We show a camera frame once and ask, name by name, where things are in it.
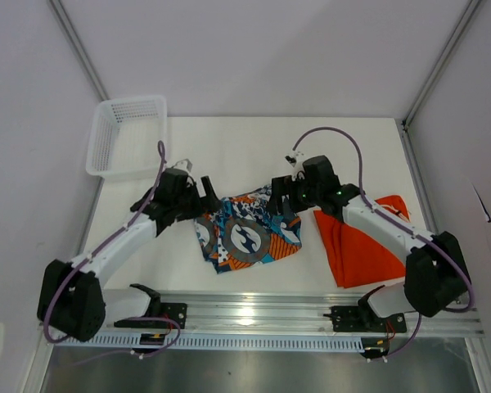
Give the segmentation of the colourful patterned shorts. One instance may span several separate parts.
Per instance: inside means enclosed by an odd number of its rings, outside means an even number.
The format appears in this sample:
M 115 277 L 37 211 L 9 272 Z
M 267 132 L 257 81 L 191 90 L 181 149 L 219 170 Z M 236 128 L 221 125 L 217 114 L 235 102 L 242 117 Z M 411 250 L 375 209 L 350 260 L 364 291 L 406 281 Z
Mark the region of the colourful patterned shorts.
M 221 200 L 220 210 L 194 219 L 204 260 L 217 274 L 268 264 L 302 248 L 301 218 L 290 210 L 268 211 L 272 187 L 265 185 Z

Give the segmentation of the orange shorts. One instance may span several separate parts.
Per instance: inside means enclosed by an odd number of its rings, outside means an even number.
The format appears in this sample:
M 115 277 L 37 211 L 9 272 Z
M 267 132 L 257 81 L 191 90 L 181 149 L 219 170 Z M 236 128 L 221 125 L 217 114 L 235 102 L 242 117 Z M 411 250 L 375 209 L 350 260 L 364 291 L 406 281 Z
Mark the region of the orange shorts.
M 360 287 L 405 276 L 402 262 L 368 235 L 320 210 L 313 214 L 338 287 Z

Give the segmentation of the white plastic basket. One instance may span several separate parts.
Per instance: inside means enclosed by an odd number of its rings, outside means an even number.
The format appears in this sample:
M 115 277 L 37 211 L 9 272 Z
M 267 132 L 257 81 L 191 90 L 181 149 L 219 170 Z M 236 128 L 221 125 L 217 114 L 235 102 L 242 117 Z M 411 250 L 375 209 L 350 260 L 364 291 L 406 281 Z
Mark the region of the white plastic basket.
M 158 142 L 169 143 L 167 102 L 161 95 L 125 97 L 97 105 L 86 172 L 107 181 L 155 177 Z

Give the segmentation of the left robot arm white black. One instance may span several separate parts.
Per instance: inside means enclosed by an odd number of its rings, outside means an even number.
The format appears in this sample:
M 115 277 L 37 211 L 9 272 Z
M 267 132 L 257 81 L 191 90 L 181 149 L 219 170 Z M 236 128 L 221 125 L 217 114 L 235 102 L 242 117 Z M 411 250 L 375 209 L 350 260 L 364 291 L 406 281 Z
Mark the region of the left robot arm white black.
M 52 329 L 65 338 L 92 339 L 106 321 L 104 286 L 128 258 L 174 223 L 220 207 L 209 177 L 195 181 L 185 169 L 164 169 L 131 205 L 128 221 L 95 249 L 68 262 L 53 260 L 45 268 L 37 317 L 46 339 L 58 342 Z

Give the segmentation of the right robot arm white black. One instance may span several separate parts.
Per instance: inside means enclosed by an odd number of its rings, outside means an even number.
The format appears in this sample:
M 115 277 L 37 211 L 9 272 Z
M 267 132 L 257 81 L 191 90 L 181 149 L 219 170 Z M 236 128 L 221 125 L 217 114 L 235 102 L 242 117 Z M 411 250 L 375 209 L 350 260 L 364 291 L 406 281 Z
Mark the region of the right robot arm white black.
M 376 330 L 387 317 L 417 312 L 431 318 L 453 311 L 451 303 L 472 293 L 458 240 L 448 232 L 435 235 L 392 215 L 369 198 L 361 187 L 343 184 L 325 156 L 286 156 L 292 175 L 273 178 L 268 210 L 299 213 L 318 207 L 323 213 L 369 236 L 405 268 L 402 283 L 378 287 L 358 308 L 358 323 Z

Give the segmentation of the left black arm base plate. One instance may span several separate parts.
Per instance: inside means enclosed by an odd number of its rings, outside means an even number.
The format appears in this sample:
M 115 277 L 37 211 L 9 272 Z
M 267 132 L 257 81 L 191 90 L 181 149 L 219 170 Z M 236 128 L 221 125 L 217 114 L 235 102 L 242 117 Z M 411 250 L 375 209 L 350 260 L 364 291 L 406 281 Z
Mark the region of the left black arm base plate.
M 144 318 L 167 318 L 177 323 L 181 329 L 185 328 L 187 320 L 187 304 L 186 303 L 170 303 L 165 302 L 160 304 L 158 311 L 147 311 Z M 114 322 L 116 328 L 155 328 L 167 329 L 175 328 L 171 322 L 158 320 L 138 320 L 137 317 L 122 319 Z

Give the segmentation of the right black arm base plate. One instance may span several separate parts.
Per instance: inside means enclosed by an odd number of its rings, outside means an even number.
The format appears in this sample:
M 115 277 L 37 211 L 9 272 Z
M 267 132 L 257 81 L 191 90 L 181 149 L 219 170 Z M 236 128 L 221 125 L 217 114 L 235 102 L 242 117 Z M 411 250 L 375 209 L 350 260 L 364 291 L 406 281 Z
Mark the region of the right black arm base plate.
M 331 321 L 334 332 L 405 333 L 408 330 L 403 314 L 380 318 L 372 310 L 359 306 L 332 306 L 322 316 Z

